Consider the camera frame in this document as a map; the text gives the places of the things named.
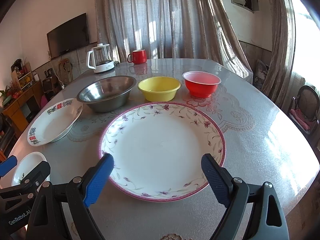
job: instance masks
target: white bowl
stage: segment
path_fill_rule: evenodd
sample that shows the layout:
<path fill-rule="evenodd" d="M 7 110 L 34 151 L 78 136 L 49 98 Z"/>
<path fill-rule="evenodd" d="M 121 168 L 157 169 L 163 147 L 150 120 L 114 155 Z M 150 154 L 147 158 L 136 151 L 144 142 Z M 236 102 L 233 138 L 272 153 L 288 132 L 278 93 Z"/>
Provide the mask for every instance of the white bowl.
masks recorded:
<path fill-rule="evenodd" d="M 17 165 L 11 186 L 19 185 L 20 181 L 42 161 L 47 160 L 41 152 L 31 152 L 25 156 Z M 50 181 L 50 175 L 44 181 Z"/>
<path fill-rule="evenodd" d="M 69 98 L 47 108 L 32 124 L 27 141 L 32 146 L 56 142 L 65 136 L 80 116 L 83 103 Z"/>

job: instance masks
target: chair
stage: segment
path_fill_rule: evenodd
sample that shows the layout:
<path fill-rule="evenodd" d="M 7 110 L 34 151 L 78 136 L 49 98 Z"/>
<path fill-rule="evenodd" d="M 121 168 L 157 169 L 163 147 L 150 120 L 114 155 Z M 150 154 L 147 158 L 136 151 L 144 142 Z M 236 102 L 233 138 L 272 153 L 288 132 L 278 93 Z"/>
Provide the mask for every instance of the chair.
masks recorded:
<path fill-rule="evenodd" d="M 298 95 L 293 97 L 290 103 L 290 107 L 287 112 L 287 116 L 296 125 L 296 127 L 301 131 L 301 133 L 308 139 L 316 130 L 319 125 L 319 120 L 317 119 L 317 113 L 320 106 L 320 100 L 312 87 L 302 86 L 299 89 Z M 309 130 L 305 130 L 296 120 L 296 118 L 290 113 L 291 109 L 300 109 L 304 114 L 305 118 L 308 119 L 312 124 Z"/>

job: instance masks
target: kettle handle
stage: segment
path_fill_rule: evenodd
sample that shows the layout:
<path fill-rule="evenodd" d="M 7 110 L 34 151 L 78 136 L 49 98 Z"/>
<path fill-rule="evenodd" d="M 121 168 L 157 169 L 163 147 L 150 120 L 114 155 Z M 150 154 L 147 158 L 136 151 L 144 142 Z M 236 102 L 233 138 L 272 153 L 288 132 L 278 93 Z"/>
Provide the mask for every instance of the kettle handle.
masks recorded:
<path fill-rule="evenodd" d="M 88 68 L 92 68 L 92 69 L 96 69 L 95 67 L 93 66 L 90 66 L 89 62 L 90 62 L 90 54 L 93 52 L 93 50 L 90 50 L 87 52 L 87 67 Z"/>

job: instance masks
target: blue gripper pad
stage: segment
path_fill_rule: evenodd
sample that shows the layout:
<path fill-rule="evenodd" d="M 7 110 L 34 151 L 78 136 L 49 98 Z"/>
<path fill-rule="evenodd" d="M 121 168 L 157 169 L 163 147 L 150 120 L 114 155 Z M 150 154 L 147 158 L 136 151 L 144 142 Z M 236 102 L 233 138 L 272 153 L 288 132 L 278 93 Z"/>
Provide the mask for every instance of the blue gripper pad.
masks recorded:
<path fill-rule="evenodd" d="M 98 162 L 98 164 L 93 167 L 93 176 L 87 184 L 85 189 L 85 195 L 83 202 L 88 208 L 91 204 L 94 204 L 104 185 L 106 184 L 114 166 L 114 161 L 112 155 L 106 153 Z"/>
<path fill-rule="evenodd" d="M 0 163 L 0 177 L 6 175 L 11 169 L 13 169 L 17 165 L 18 161 L 14 155 L 11 155 L 4 162 Z"/>
<path fill-rule="evenodd" d="M 229 199 L 229 188 L 225 184 L 222 175 L 220 174 L 223 172 L 220 166 L 210 154 L 205 154 L 201 158 L 201 168 L 218 202 L 228 208 L 231 203 Z"/>

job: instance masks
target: screw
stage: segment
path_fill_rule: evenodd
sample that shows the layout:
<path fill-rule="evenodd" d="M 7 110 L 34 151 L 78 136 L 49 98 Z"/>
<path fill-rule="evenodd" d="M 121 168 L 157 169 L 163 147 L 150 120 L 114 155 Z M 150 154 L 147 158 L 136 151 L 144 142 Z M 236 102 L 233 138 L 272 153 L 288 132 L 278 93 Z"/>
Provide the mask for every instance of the screw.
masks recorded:
<path fill-rule="evenodd" d="M 264 185 L 268 188 L 272 188 L 272 184 L 271 182 L 265 182 Z"/>
<path fill-rule="evenodd" d="M 242 179 L 239 178 L 239 177 L 234 177 L 234 178 L 233 178 L 233 181 L 234 181 L 235 183 L 238 183 L 238 184 L 242 183 Z"/>
<path fill-rule="evenodd" d="M 45 181 L 44 183 L 42 183 L 42 187 L 49 187 L 50 185 L 50 182 L 48 181 Z"/>
<path fill-rule="evenodd" d="M 72 181 L 74 183 L 79 183 L 79 182 L 81 182 L 81 177 L 75 177 Z"/>

